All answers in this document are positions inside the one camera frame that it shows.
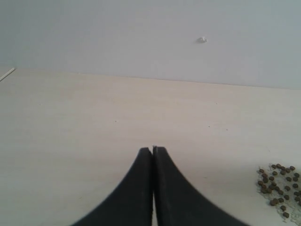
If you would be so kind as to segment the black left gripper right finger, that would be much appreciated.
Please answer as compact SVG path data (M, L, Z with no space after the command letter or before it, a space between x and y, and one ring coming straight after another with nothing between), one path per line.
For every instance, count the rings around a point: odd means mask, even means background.
M214 205L179 171L165 147L154 146L153 192L159 226L245 226Z

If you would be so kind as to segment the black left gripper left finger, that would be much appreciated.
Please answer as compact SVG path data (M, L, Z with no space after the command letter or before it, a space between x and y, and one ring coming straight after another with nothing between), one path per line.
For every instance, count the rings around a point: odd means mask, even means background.
M151 226L152 213L152 153L144 147L112 193L74 225Z

